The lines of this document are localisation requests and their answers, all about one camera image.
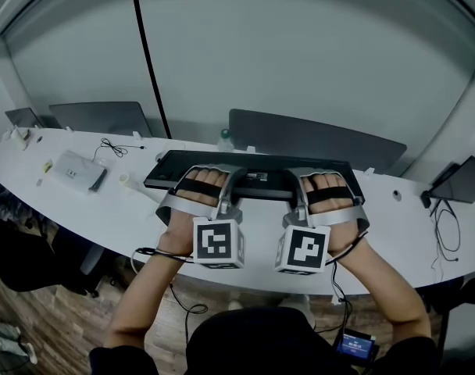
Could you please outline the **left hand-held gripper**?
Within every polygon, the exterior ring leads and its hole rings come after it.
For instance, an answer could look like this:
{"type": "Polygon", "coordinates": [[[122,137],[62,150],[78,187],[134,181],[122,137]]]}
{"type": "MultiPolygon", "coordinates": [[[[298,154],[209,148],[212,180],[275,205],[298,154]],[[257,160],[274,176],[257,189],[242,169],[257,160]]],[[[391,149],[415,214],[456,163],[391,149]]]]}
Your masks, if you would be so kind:
{"type": "Polygon", "coordinates": [[[240,269],[245,265],[245,237],[239,225],[242,221],[241,199],[233,199],[236,183],[247,173],[242,166],[222,163],[190,167],[175,187],[168,190],[156,215],[167,225],[173,210],[193,216],[193,262],[208,269],[240,269]],[[190,178],[196,171],[216,171],[226,174],[223,186],[207,184],[190,178]],[[195,201],[177,193],[179,190],[216,200],[216,205],[195,201]]]}

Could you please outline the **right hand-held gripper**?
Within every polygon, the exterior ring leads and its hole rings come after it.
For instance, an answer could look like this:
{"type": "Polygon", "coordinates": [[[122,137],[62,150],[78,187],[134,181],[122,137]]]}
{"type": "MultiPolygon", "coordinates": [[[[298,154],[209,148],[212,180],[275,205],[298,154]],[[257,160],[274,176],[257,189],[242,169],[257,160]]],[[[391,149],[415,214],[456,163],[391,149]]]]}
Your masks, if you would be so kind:
{"type": "Polygon", "coordinates": [[[284,175],[292,187],[293,198],[288,202],[288,212],[283,217],[282,234],[274,263],[279,273],[313,275],[322,273],[327,262],[330,226],[357,222],[360,234],[370,227],[363,209],[364,199],[357,195],[343,174],[336,170],[290,168],[284,175]],[[305,189],[304,179],[334,175],[344,183],[337,187],[305,189]],[[332,199],[350,200],[352,205],[327,212],[313,213],[311,205],[332,199]]]}

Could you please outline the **black keyboard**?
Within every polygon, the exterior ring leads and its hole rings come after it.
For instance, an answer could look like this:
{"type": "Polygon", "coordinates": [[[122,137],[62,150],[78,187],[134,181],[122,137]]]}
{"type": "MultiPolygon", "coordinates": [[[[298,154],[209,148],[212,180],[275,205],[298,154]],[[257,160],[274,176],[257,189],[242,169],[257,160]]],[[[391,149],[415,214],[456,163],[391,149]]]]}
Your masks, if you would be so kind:
{"type": "Polygon", "coordinates": [[[193,166],[209,166],[211,164],[232,165],[247,170],[247,173],[234,186],[234,199],[254,198],[291,202],[294,198],[294,187],[284,171],[286,169],[312,168],[340,173],[355,197],[361,203],[365,202],[363,192],[348,162],[281,155],[171,150],[148,174],[144,180],[144,186],[168,190],[176,187],[180,179],[193,166]]]}

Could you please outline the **person's right forearm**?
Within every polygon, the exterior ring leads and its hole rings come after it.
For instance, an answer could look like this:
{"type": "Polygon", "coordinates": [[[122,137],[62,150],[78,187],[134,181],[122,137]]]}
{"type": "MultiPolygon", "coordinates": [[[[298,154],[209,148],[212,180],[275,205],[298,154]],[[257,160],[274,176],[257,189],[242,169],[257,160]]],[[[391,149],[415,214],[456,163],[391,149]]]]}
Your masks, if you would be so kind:
{"type": "Polygon", "coordinates": [[[421,297],[366,239],[338,262],[370,293],[392,325],[395,344],[410,338],[431,337],[430,319],[421,297]]]}

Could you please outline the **person's left forearm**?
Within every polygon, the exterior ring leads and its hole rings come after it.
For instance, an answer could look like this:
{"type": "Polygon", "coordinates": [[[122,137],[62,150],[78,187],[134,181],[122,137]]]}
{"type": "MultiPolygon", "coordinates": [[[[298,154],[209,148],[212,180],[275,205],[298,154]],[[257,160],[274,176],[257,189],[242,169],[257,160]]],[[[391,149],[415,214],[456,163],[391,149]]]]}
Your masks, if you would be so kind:
{"type": "Polygon", "coordinates": [[[143,349],[145,335],[155,322],[166,289],[182,262],[163,255],[152,256],[129,285],[105,332],[104,346],[143,349]]]}

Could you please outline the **person's right hand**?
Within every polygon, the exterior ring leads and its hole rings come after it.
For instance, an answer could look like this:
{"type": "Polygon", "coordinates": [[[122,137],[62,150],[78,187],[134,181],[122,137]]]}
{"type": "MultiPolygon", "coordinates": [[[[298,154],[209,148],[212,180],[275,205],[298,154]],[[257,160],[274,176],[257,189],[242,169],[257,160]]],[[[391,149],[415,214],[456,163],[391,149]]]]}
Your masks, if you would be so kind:
{"type": "MultiPolygon", "coordinates": [[[[346,182],[336,174],[315,174],[311,177],[302,178],[303,187],[306,192],[320,191],[331,188],[345,188],[346,182]]],[[[327,213],[338,211],[353,206],[351,198],[331,198],[309,206],[311,214],[327,213]]],[[[337,223],[332,225],[328,252],[332,256],[341,254],[358,236],[359,228],[356,221],[337,223]]]]}

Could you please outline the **person's left hand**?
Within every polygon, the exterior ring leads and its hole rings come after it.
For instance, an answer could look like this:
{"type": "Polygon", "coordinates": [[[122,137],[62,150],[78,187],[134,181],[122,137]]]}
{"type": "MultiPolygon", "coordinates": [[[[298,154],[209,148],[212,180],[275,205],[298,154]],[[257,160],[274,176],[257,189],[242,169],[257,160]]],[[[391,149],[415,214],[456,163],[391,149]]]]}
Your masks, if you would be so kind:
{"type": "MultiPolygon", "coordinates": [[[[185,178],[221,188],[227,174],[218,170],[192,170],[185,178]]],[[[194,191],[179,189],[177,196],[212,207],[218,204],[216,198],[194,191]]],[[[170,223],[159,239],[158,249],[174,255],[189,256],[193,251],[193,216],[173,209],[170,223]]]]}

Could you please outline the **clear bottle green cap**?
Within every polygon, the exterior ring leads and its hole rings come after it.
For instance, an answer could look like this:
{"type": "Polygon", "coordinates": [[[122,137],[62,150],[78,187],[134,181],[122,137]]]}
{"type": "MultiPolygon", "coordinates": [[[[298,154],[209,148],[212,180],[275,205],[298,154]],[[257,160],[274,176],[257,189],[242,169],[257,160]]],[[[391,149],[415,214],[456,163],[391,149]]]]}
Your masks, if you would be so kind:
{"type": "Polygon", "coordinates": [[[220,139],[218,140],[217,148],[220,152],[232,152],[234,150],[231,133],[227,128],[220,131],[220,139]]]}

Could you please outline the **person's pale trouser leg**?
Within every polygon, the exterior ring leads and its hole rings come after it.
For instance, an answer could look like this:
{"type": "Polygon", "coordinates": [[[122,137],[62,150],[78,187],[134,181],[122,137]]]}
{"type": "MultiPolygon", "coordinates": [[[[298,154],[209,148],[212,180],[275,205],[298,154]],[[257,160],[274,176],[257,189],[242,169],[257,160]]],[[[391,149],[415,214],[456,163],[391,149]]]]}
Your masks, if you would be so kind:
{"type": "Polygon", "coordinates": [[[280,306],[297,309],[305,316],[312,329],[316,327],[316,319],[311,310],[308,295],[289,295],[287,298],[281,301],[280,306]]]}

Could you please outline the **medium grey desk divider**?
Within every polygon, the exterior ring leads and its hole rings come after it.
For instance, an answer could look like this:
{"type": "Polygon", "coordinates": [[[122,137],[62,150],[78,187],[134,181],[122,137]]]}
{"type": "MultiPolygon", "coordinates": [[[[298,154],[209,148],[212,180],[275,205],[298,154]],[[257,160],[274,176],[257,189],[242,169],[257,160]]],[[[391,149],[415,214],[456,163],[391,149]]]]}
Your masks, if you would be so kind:
{"type": "Polygon", "coordinates": [[[89,133],[150,138],[152,132],[138,102],[81,102],[50,105],[61,128],[89,133]]]}

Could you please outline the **white flat box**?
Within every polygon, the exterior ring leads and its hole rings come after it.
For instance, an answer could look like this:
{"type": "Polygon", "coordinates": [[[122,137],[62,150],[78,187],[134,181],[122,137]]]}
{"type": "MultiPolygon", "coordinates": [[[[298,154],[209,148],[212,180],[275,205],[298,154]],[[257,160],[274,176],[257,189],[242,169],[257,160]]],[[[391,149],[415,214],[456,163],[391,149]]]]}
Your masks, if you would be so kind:
{"type": "Polygon", "coordinates": [[[54,165],[53,177],[76,192],[90,194],[98,191],[107,173],[104,166],[66,151],[54,165]]]}

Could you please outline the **black flat monitor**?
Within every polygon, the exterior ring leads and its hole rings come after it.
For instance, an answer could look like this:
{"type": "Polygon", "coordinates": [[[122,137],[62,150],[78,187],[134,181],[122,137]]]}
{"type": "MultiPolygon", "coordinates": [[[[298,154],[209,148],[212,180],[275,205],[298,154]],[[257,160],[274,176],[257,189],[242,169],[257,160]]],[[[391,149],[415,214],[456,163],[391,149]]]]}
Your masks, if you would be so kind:
{"type": "Polygon", "coordinates": [[[463,164],[452,164],[433,183],[428,191],[432,198],[454,202],[475,202],[475,157],[470,156],[463,164]]]}

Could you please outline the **small blue screen device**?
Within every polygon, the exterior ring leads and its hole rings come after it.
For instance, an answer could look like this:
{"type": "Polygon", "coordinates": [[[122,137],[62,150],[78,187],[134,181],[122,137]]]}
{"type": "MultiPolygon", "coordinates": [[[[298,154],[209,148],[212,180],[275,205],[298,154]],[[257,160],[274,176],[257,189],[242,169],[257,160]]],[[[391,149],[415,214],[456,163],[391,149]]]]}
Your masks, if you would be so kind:
{"type": "Polygon", "coordinates": [[[337,336],[334,347],[343,359],[359,366],[372,363],[379,352],[374,336],[349,329],[345,329],[337,336]]]}

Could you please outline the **person's black shirt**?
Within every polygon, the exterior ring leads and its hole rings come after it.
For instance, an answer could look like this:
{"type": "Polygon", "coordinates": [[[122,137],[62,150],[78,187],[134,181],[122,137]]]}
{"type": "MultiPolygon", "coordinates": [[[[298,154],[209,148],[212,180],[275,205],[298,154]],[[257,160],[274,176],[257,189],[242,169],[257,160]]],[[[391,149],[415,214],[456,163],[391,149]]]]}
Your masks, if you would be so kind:
{"type": "MultiPolygon", "coordinates": [[[[159,375],[142,348],[94,348],[91,375],[159,375]]],[[[184,375],[358,375],[298,310],[258,307],[221,312],[201,323],[186,348],[184,375]]],[[[400,341],[372,375],[438,375],[435,343],[400,341]]]]}

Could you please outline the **black office chair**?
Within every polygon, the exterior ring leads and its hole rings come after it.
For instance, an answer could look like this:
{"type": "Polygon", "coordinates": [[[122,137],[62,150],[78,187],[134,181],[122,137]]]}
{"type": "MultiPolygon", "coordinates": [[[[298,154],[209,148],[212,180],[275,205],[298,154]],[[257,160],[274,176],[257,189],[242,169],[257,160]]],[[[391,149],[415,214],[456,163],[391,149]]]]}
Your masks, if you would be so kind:
{"type": "Polygon", "coordinates": [[[60,227],[48,243],[0,219],[0,279],[17,292],[62,285],[96,297],[99,281],[113,272],[118,254],[60,227]]]}
{"type": "Polygon", "coordinates": [[[433,309],[444,315],[462,304],[475,305],[475,277],[465,280],[458,277],[439,284],[416,289],[429,312],[433,309]]]}

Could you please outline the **small white tan holder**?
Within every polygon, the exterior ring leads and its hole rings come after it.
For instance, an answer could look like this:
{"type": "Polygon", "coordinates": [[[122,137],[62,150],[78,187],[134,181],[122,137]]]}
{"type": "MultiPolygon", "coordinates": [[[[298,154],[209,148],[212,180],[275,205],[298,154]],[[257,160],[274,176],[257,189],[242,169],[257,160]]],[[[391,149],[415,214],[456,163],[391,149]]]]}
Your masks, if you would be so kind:
{"type": "Polygon", "coordinates": [[[30,130],[20,129],[18,127],[14,127],[10,134],[10,138],[14,140],[22,150],[25,150],[28,146],[28,140],[30,137],[30,130]]]}

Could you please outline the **crumpled plastic sheet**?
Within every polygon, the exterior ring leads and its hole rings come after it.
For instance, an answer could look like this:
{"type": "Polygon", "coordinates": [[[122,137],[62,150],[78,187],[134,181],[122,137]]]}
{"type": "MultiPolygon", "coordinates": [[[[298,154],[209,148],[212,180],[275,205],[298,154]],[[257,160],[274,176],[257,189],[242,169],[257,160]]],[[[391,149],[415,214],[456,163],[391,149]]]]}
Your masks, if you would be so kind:
{"type": "Polygon", "coordinates": [[[17,228],[23,227],[27,230],[37,230],[42,237],[47,237],[44,217],[1,184],[0,220],[8,221],[17,228]]]}

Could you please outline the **small grey desk divider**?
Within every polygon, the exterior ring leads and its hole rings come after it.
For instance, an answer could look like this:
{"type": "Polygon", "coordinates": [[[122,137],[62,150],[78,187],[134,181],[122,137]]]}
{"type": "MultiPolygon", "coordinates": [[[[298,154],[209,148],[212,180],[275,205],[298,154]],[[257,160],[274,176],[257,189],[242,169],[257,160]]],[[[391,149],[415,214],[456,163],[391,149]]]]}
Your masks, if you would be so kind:
{"type": "Polygon", "coordinates": [[[38,115],[29,107],[8,110],[5,111],[5,115],[13,126],[61,129],[58,121],[53,116],[38,115]]]}

